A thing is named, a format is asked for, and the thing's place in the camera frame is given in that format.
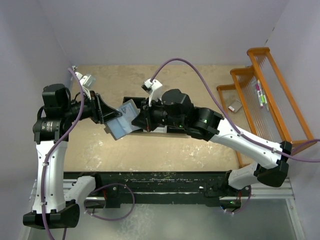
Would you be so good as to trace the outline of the grey card holder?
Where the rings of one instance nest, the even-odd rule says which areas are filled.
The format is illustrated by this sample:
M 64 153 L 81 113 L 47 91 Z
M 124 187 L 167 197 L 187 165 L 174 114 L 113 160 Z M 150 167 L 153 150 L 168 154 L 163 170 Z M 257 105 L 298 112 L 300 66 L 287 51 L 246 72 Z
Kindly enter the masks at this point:
M 123 103 L 117 110 L 122 115 L 104 124 L 105 128 L 108 129 L 108 132 L 115 140 L 119 140 L 122 137 L 141 129 L 138 126 L 132 125 L 132 121 L 140 113 L 132 99 Z

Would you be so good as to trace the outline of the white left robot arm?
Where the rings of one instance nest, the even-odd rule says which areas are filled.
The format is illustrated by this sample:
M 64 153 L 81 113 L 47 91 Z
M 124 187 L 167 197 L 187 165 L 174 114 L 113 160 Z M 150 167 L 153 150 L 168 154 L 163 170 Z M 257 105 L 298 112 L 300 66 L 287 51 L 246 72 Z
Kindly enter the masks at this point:
M 36 195 L 23 224 L 35 229 L 74 228 L 80 218 L 80 193 L 73 189 L 65 196 L 63 188 L 69 134 L 80 120 L 90 118 L 95 124 L 106 124 L 122 113 L 93 90 L 83 93 L 80 101 L 72 100 L 69 89 L 61 83 L 44 87 L 42 99 L 44 105 L 32 128 L 38 157 Z

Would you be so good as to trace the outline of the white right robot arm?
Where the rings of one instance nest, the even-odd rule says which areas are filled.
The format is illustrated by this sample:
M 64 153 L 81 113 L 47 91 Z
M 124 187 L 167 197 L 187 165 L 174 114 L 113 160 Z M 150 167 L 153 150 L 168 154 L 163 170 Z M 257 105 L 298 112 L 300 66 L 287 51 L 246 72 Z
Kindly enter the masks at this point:
M 244 129 L 237 132 L 220 113 L 194 106 L 190 97 L 179 89 L 166 91 L 159 100 L 143 100 L 139 114 L 131 123 L 147 132 L 161 125 L 180 128 L 194 139 L 224 145 L 253 159 L 254 163 L 226 174 L 222 190 L 228 196 L 255 183 L 280 187 L 287 178 L 290 142 L 272 142 Z

